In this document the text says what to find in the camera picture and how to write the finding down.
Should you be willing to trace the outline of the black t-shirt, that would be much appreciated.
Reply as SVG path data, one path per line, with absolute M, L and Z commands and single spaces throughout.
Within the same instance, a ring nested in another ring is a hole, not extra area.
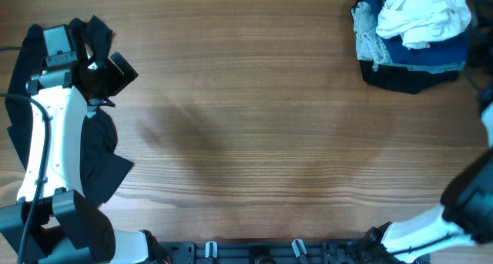
M 27 95 L 30 74 L 47 56 L 43 28 L 32 25 L 24 38 L 8 87 L 9 94 Z M 6 128 L 21 164 L 26 167 L 32 134 L 32 108 L 28 102 L 6 99 L 11 125 Z M 108 202 L 133 162 L 115 154 L 118 137 L 111 117 L 103 110 L 85 118 L 82 126 L 80 177 L 86 198 L 96 206 Z

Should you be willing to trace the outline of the white printed t-shirt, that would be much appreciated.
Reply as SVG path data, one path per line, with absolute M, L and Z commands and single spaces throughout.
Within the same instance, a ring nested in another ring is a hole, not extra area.
M 376 33 L 383 39 L 401 37 L 411 49 L 429 48 L 463 33 L 471 22 L 466 0 L 381 0 Z

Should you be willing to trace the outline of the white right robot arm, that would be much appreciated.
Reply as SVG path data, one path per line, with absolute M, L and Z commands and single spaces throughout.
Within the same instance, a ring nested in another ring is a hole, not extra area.
M 479 96 L 488 150 L 455 177 L 440 203 L 419 216 L 370 229 L 357 244 L 360 263 L 418 263 L 455 246 L 492 242 L 492 87 Z

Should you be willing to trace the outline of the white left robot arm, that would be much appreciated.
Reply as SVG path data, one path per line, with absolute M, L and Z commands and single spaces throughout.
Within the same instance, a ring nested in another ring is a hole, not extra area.
M 82 187 L 82 128 L 93 101 L 114 96 L 137 78 L 115 52 L 86 64 L 74 52 L 49 56 L 26 82 L 31 108 L 29 157 L 16 204 L 1 210 L 1 233 L 20 263 L 167 263 L 148 231 L 114 229 Z

